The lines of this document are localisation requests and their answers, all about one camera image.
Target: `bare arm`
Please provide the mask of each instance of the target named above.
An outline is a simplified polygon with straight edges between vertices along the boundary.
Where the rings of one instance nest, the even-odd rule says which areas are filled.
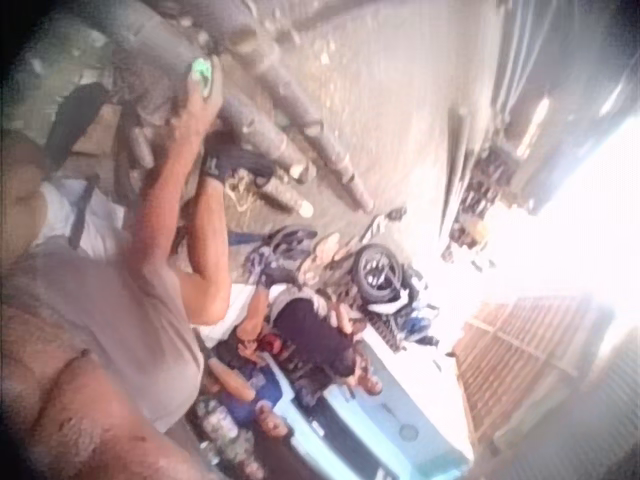
[[[171,253],[182,189],[222,105],[221,67],[217,59],[213,72],[213,90],[206,99],[196,80],[190,77],[187,82],[187,104],[173,122],[166,161],[160,166],[157,181],[149,189],[136,218],[129,252],[130,263],[136,267],[164,263]]]
[[[243,402],[251,402],[256,397],[256,392],[249,382],[237,371],[231,370],[215,357],[207,360],[209,369],[224,388],[231,395]]]
[[[236,334],[243,341],[255,340],[262,331],[264,318],[267,316],[269,308],[269,290],[262,285],[256,287],[249,306],[247,307],[247,315],[238,325]]]

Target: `fingers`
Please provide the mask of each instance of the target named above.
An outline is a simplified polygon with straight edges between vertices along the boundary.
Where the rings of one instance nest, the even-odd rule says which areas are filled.
[[[213,55],[211,57],[211,93],[207,98],[207,103],[211,108],[219,109],[222,105],[222,64],[220,59]]]
[[[190,74],[187,78],[187,104],[186,108],[193,110],[202,104],[202,84],[197,74]]]

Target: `motorcycle wheel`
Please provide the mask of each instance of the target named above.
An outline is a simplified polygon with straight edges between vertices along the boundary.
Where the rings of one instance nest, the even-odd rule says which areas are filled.
[[[384,245],[366,245],[355,255],[352,280],[365,304],[388,302],[399,293],[402,264]]]

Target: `blue shirt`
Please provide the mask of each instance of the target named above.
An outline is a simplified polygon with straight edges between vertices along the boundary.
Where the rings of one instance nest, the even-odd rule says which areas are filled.
[[[282,399],[282,388],[273,370],[268,365],[258,367],[251,363],[243,365],[237,371],[249,382],[255,390],[256,396],[252,402],[247,403],[238,400],[229,392],[223,391],[219,396],[219,401],[224,405],[235,422],[246,427],[253,422],[256,417],[256,405],[261,401],[267,401],[272,407]]]

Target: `gray shirt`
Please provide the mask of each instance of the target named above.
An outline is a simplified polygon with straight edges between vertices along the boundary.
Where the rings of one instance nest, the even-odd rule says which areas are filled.
[[[204,362],[169,266],[132,275],[52,238],[11,268],[2,290],[3,303],[63,324],[158,430],[196,399]]]

